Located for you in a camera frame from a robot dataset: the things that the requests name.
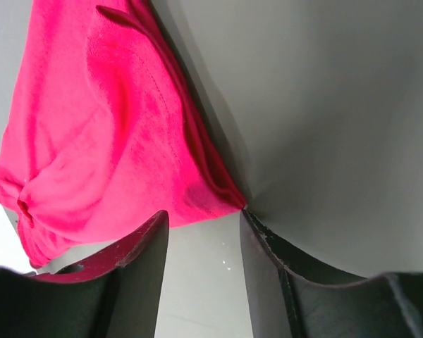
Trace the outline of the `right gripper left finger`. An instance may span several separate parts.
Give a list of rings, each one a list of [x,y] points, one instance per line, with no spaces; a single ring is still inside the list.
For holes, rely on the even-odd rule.
[[[0,268],[0,337],[153,337],[168,213],[55,274]]]

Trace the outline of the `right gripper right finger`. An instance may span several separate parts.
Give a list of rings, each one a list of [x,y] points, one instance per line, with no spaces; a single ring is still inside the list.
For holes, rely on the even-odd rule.
[[[423,273],[347,273],[246,210],[240,246],[255,337],[423,337]]]

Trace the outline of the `bright pink t shirt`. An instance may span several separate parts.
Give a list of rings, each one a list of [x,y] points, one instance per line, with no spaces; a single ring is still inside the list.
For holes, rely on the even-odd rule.
[[[245,203],[148,1],[32,3],[0,204],[33,267],[160,210],[179,227]]]

